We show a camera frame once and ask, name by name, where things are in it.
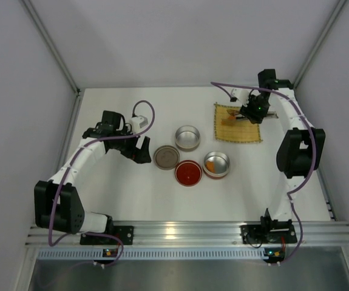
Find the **placemat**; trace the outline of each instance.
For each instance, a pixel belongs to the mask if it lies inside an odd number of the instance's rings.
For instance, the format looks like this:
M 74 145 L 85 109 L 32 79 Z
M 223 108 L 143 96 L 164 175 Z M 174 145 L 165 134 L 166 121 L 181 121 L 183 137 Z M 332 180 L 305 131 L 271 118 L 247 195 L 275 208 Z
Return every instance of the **placemat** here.
M 230 117 L 227 109 L 240 110 L 240 107 L 225 106 L 215 103 L 215 139 L 236 143 L 262 142 L 259 124 L 252 124 L 248 119 L 236 120 L 230 125 L 223 125 L 222 119 L 228 119 Z

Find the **white table surface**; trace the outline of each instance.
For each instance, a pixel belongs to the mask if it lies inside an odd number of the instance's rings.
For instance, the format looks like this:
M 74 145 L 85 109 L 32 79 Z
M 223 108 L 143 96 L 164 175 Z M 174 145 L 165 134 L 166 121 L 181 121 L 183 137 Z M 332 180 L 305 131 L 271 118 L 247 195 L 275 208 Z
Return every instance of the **white table surface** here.
M 69 156 L 81 135 L 101 120 L 103 110 L 131 116 L 141 99 L 155 107 L 156 120 L 147 136 L 150 154 L 162 145 L 174 143 L 174 133 L 182 125 L 193 125 L 201 133 L 200 146 L 180 152 L 181 159 L 201 162 L 208 152 L 218 150 L 230 157 L 231 171 L 221 180 L 203 176 L 194 187 L 183 187 L 174 171 L 151 164 L 138 165 L 109 150 L 86 176 L 78 189 L 85 210 L 112 215 L 115 220 L 137 221 L 258 221 L 271 202 L 281 175 L 276 153 L 284 137 L 278 119 L 260 125 L 263 142 L 232 144 L 213 138 L 214 103 L 237 105 L 214 87 L 163 87 L 87 89 L 73 132 Z M 146 104 L 137 114 L 151 120 Z M 327 205 L 317 174 L 297 194 L 296 210 L 303 221 L 329 221 Z

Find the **purple cable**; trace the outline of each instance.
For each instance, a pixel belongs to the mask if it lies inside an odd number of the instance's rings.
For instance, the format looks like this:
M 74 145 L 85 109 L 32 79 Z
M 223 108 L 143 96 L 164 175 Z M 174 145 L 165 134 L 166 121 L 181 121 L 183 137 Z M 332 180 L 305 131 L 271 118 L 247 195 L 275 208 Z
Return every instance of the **purple cable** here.
M 104 238 L 114 239 L 115 241 L 117 241 L 120 244 L 120 246 L 121 246 L 120 253 L 117 255 L 117 257 L 111 263 L 109 263 L 108 265 L 105 265 L 106 267 L 114 265 L 120 259 L 120 257 L 122 256 L 123 250 L 124 250 L 124 244 L 116 236 L 106 235 L 104 233 L 94 233 L 94 232 L 86 232 L 85 234 L 86 235 L 94 235 L 94 236 L 102 236 Z M 45 285 L 42 284 L 42 282 L 41 282 L 41 280 L 39 278 L 39 268 L 38 268 L 38 270 L 37 270 L 38 273 L 37 273 L 37 276 L 36 276 L 36 282 L 38 283 L 40 288 L 46 289 L 46 288 L 50 287 L 51 285 L 53 285 L 54 283 L 56 283 L 58 280 L 60 280 L 63 276 L 65 276 L 67 273 L 69 273 L 74 268 L 76 268 L 78 266 L 81 266 L 81 265 L 85 265 L 85 264 L 92 264 L 92 262 L 91 261 L 83 261 L 83 262 L 78 262 L 78 263 L 76 263 L 74 265 L 71 265 L 69 268 L 67 268 L 65 271 L 63 271 L 63 273 L 60 274 L 60 276 L 58 276 L 57 278 L 51 280 L 49 283 L 47 283 Z
M 141 103 L 146 103 L 148 106 L 150 106 L 151 108 L 151 112 L 152 112 L 152 118 L 151 118 L 151 122 L 149 124 L 149 126 L 143 130 L 140 133 L 134 134 L 134 135 L 127 135 L 127 136 L 110 136 L 107 138 L 98 138 L 98 139 L 94 139 L 93 141 L 87 142 L 84 147 L 90 146 L 91 144 L 94 144 L 95 142 L 99 142 L 99 141 L 111 141 L 111 140 L 115 140 L 115 139 L 128 139 L 128 138 L 135 138 L 137 136 L 140 136 L 144 133 L 146 133 L 153 125 L 154 121 L 155 121 L 155 110 L 154 107 L 152 106 L 152 104 L 147 101 L 147 100 L 140 100 L 138 101 L 133 109 L 132 109 L 132 114 L 135 113 L 135 109 L 137 108 L 137 105 L 141 104 Z M 73 158 L 70 160 L 69 166 L 68 168 L 66 168 L 66 171 L 61 179 L 61 182 L 59 183 L 58 187 L 57 187 L 57 191 L 55 193 L 54 196 L 54 200 L 53 200 L 53 207 L 52 207 L 52 212 L 50 213 L 50 223 L 49 223 L 49 235 L 48 235 L 48 243 L 50 247 L 54 247 L 55 245 L 57 245 L 65 236 L 68 235 L 68 233 L 63 234 L 62 236 L 60 236 L 55 242 L 52 241 L 52 236 L 53 236 L 53 225 L 54 225 L 54 216 L 55 216 L 55 210 L 57 207 L 57 201 L 59 198 L 59 194 L 61 193 L 61 189 L 62 186 L 65 183 L 65 180 L 67 178 L 67 175 L 69 174 L 70 168 L 71 166 L 73 166 L 73 164 L 75 163 L 78 155 L 83 151 L 83 148 L 78 149 L 78 151 L 75 153 L 75 155 L 73 156 Z
M 231 98 L 231 94 L 228 93 L 227 90 L 225 90 L 223 87 L 232 87 L 232 88 L 240 88 L 240 89 L 248 89 L 248 90 L 258 90 L 258 91 L 264 91 L 264 92 L 269 92 L 269 93 L 273 93 L 276 94 L 278 96 L 281 96 L 283 99 L 286 99 L 287 101 L 289 101 L 289 103 L 293 106 L 294 110 L 296 111 L 296 113 L 299 115 L 299 117 L 301 118 L 302 123 L 304 123 L 305 127 L 308 129 L 309 132 L 309 136 L 310 136 L 310 141 L 311 141 L 311 145 L 312 145 L 312 162 L 310 165 L 310 169 L 309 172 L 307 174 L 307 177 L 304 179 L 304 181 L 295 189 L 293 189 L 292 191 L 289 191 L 287 193 L 288 198 L 290 200 L 290 206 L 291 206 L 291 211 L 293 212 L 294 216 L 297 219 L 299 228 L 300 228 L 300 239 L 298 240 L 298 243 L 296 245 L 296 247 L 294 248 L 294 250 L 291 252 L 291 254 L 289 255 L 289 257 L 287 257 L 286 259 L 284 259 L 282 261 L 282 263 L 285 263 L 287 261 L 290 260 L 290 258 L 298 251 L 299 247 L 302 244 L 302 240 L 303 240 L 303 228 L 302 228 L 302 221 L 299 218 L 296 209 L 294 208 L 294 204 L 293 204 L 293 198 L 291 197 L 291 195 L 293 193 L 298 192 L 299 190 L 301 190 L 309 181 L 311 175 L 314 172 L 314 167 L 316 166 L 316 158 L 317 158 L 317 148 L 316 148 L 316 140 L 314 138 L 313 132 L 311 130 L 311 127 L 306 119 L 306 117 L 304 117 L 304 115 L 302 114 L 302 112 L 299 110 L 298 106 L 289 98 L 287 97 L 287 95 L 282 94 L 278 91 L 274 91 L 274 90 L 270 90 L 270 89 L 266 89 L 266 88 L 260 88 L 260 87 L 250 87 L 250 86 L 242 86 L 242 85 L 232 85 L 232 84 L 224 84 L 224 83 L 217 83 L 217 82 L 211 82 L 211 84 L 213 86 L 216 86 L 220 89 L 222 89 L 230 98 Z

